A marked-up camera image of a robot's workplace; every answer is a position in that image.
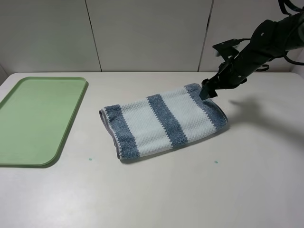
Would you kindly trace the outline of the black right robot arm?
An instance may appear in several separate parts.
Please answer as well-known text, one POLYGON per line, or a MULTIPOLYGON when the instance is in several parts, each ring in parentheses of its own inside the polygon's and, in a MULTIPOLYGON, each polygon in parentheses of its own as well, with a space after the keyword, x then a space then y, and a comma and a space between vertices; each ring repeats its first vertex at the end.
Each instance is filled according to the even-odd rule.
POLYGON ((252 73, 267 70, 266 62, 273 59, 283 57, 291 64, 302 66, 302 62, 288 58, 287 53, 304 46, 304 13, 299 12, 278 22, 265 20, 248 41, 241 51, 235 46, 242 39, 231 39, 213 46, 224 62, 215 76, 202 81, 199 94, 202 100, 216 97, 217 90, 234 89, 245 83, 252 73))

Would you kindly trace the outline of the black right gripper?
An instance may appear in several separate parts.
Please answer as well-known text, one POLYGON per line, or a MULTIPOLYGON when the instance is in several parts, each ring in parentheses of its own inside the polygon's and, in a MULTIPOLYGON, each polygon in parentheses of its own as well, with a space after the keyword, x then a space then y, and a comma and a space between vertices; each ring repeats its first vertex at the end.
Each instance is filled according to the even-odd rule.
POLYGON ((234 89, 247 82, 244 66, 247 59, 243 56, 229 57, 220 67, 219 71, 211 79, 205 79, 201 83, 201 100, 217 97, 216 90, 234 89))

